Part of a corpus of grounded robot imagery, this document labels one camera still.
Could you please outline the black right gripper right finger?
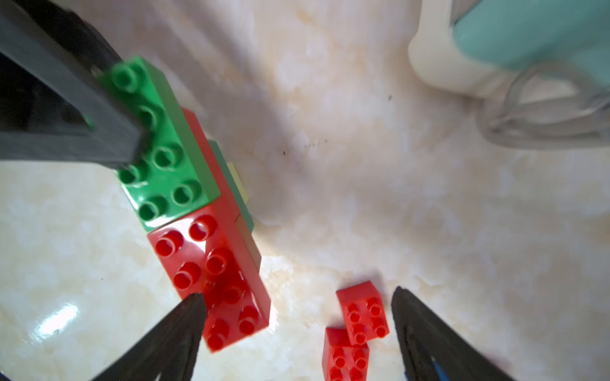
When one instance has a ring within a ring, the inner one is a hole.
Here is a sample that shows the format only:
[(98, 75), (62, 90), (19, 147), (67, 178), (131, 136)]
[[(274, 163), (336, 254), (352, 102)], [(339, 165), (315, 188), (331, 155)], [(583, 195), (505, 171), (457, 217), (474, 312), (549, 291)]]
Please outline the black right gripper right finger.
[(410, 290), (397, 287), (391, 308), (408, 380), (511, 380)]

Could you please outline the lime green small lego brick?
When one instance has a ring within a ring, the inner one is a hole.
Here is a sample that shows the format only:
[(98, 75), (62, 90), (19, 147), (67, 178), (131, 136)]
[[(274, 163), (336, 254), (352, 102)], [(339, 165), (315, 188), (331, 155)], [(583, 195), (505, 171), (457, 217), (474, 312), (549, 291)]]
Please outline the lime green small lego brick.
[(230, 170), (230, 174), (232, 175), (234, 183), (238, 189), (241, 200), (243, 201), (243, 203), (247, 204), (249, 201), (249, 195), (247, 194), (246, 189), (244, 189), (243, 183), (241, 182), (241, 178), (238, 174), (237, 169), (235, 168), (235, 166), (232, 162), (228, 162), (227, 167)]

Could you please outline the green long lego brick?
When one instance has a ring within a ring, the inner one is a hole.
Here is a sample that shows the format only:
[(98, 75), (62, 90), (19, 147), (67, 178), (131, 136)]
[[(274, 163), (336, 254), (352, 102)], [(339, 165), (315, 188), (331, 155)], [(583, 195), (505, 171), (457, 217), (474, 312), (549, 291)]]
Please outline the green long lego brick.
[(141, 57), (98, 81), (149, 130), (138, 160), (115, 174), (150, 233), (214, 202), (221, 191), (164, 73)]

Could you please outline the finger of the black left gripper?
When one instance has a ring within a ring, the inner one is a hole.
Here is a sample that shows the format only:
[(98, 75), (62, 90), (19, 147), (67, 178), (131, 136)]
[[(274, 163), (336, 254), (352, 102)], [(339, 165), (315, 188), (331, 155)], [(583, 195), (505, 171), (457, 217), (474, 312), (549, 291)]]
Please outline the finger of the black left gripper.
[(136, 163), (146, 129), (95, 78), (120, 61), (76, 13), (51, 1), (3, 1), (2, 160)]

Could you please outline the dark green lego brick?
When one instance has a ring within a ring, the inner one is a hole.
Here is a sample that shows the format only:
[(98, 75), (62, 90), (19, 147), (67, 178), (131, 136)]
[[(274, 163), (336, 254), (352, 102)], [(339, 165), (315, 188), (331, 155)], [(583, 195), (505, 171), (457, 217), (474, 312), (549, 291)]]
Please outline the dark green lego brick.
[(221, 168), (222, 173), (227, 181), (227, 184), (230, 187), (230, 190), (233, 194), (235, 203), (237, 204), (237, 206), (240, 210), (240, 214), (246, 221), (246, 225), (248, 226), (249, 231), (252, 233), (254, 231), (254, 220), (248, 210), (247, 204), (243, 203), (243, 201), (241, 200), (238, 189), (234, 183), (232, 175), (230, 174), (230, 170), (227, 167), (228, 161), (225, 159), (225, 157), (222, 154), (222, 151), (216, 141), (209, 139), (208, 143), (211, 146), (211, 150), (214, 153), (214, 156), (215, 156), (217, 162), (219, 163), (219, 167)]

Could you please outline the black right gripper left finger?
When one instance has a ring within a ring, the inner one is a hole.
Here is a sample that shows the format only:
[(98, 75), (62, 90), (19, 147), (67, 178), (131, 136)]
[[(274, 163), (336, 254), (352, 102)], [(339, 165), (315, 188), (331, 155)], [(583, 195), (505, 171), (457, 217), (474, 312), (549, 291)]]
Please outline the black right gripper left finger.
[(95, 379), (190, 380), (206, 320), (204, 295), (189, 295)]

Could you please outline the red long lego brick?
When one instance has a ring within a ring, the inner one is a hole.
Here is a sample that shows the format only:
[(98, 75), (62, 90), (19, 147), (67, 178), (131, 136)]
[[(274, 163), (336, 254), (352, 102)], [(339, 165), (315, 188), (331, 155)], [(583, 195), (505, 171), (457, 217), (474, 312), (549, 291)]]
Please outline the red long lego brick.
[(257, 248), (222, 199), (152, 231), (148, 240), (178, 295), (205, 298), (203, 339), (211, 352), (268, 326), (271, 299), (253, 259)]
[(187, 123), (193, 133), (195, 140), (197, 141), (200, 150), (210, 168), (212, 175), (214, 176), (214, 180), (217, 183), (219, 190), (221, 192), (222, 200), (227, 204), (228, 214), (236, 227), (239, 228), (242, 237), (246, 243), (246, 246), (249, 250), (249, 255), (252, 257), (252, 261), (254, 262), (254, 266), (257, 271), (261, 268), (261, 254), (259, 249), (257, 248), (252, 233), (249, 231), (248, 226), (246, 225), (246, 221), (240, 214), (240, 210), (235, 203), (233, 194), (230, 190), (229, 185), (222, 173), (221, 168), (219, 167), (219, 163), (217, 162), (214, 153), (211, 150), (211, 146), (208, 143), (208, 138), (205, 135), (200, 122), (198, 121), (195, 113), (182, 108), (184, 116), (187, 120)]

